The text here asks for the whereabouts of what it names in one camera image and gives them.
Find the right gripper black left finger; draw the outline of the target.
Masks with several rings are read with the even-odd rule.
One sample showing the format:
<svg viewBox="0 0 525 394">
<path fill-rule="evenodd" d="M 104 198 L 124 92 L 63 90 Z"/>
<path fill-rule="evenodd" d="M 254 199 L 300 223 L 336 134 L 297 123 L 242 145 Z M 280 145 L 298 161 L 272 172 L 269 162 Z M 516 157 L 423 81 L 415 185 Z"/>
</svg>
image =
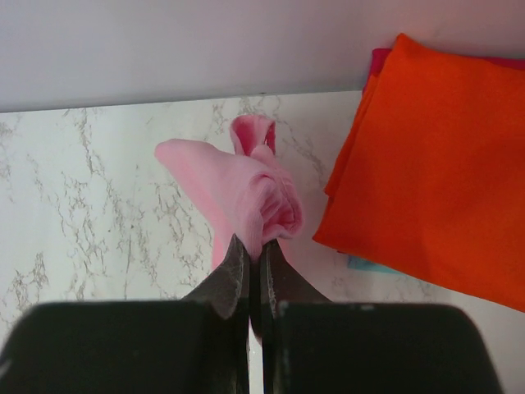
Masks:
<svg viewBox="0 0 525 394">
<path fill-rule="evenodd" d="M 250 265 L 247 250 L 233 235 L 223 261 L 182 300 L 210 305 L 220 318 L 231 318 L 249 298 Z"/>
</svg>

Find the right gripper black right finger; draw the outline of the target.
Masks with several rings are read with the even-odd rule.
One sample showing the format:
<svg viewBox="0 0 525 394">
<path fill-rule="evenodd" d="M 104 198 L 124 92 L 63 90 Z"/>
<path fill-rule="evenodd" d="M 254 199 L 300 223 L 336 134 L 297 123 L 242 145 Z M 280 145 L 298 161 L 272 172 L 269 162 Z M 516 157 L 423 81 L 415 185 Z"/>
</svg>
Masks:
<svg viewBox="0 0 525 394">
<path fill-rule="evenodd" d="M 281 302 L 331 302 L 290 265 L 277 240 L 263 246 L 256 263 L 256 279 L 256 300 L 261 316 L 275 318 Z"/>
</svg>

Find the pink t shirt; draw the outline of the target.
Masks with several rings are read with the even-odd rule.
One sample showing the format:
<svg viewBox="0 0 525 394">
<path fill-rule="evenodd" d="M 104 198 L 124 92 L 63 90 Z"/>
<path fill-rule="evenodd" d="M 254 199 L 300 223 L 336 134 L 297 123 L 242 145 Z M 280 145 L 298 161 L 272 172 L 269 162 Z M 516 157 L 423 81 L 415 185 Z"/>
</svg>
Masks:
<svg viewBox="0 0 525 394">
<path fill-rule="evenodd" d="M 291 175 L 278 163 L 276 123 L 262 115 L 237 117 L 230 126 L 233 153 L 212 144 L 172 139 L 155 149 L 214 231 L 212 266 L 237 237 L 253 262 L 270 241 L 280 246 L 304 225 L 303 207 Z"/>
</svg>

